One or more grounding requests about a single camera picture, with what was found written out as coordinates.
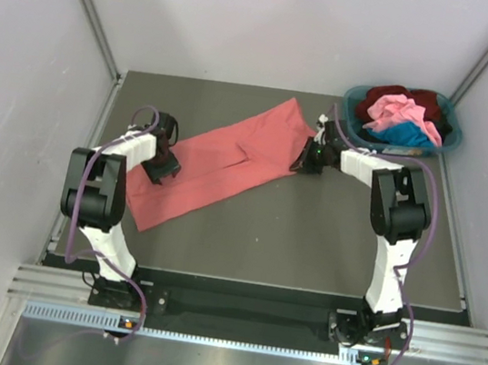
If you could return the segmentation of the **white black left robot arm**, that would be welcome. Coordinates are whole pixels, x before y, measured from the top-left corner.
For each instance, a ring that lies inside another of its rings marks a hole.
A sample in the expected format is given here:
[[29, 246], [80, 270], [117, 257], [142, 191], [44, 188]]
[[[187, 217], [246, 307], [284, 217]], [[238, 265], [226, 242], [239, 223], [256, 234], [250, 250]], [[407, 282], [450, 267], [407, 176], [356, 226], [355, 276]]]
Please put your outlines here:
[[157, 185], [181, 171], [171, 151], [178, 141], [176, 119], [153, 106], [145, 109], [152, 113], [148, 123], [132, 123], [124, 134], [99, 147], [72, 151], [60, 200], [61, 213], [70, 222], [65, 262], [94, 255], [99, 270], [92, 291], [124, 309], [134, 307], [142, 297], [141, 286], [132, 280], [137, 264], [127, 250], [121, 224], [127, 174], [140, 166]]

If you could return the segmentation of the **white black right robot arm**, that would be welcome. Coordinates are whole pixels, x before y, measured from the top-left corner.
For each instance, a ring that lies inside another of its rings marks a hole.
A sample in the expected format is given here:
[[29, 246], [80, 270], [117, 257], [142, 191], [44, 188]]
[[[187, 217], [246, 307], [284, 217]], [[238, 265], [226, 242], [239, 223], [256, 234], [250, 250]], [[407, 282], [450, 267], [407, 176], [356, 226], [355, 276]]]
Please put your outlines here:
[[335, 122], [321, 117], [315, 137], [307, 139], [290, 169], [320, 174], [325, 167], [352, 176], [370, 188], [370, 224], [376, 237], [373, 277], [356, 313], [354, 326], [335, 319], [332, 332], [346, 346], [378, 344], [402, 328], [402, 287], [423, 232], [430, 227], [431, 207], [423, 170], [381, 158], [373, 151], [346, 148]]

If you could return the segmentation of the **coral red t shirt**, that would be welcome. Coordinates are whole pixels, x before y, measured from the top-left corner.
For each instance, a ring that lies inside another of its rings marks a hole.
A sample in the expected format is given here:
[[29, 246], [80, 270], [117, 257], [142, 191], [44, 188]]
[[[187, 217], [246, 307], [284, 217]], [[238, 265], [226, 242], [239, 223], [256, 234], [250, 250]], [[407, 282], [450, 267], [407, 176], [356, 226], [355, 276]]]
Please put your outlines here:
[[295, 98], [273, 109], [179, 141], [181, 171], [149, 180], [142, 166], [127, 175], [126, 200], [140, 232], [256, 186], [292, 175], [290, 168], [315, 131]]

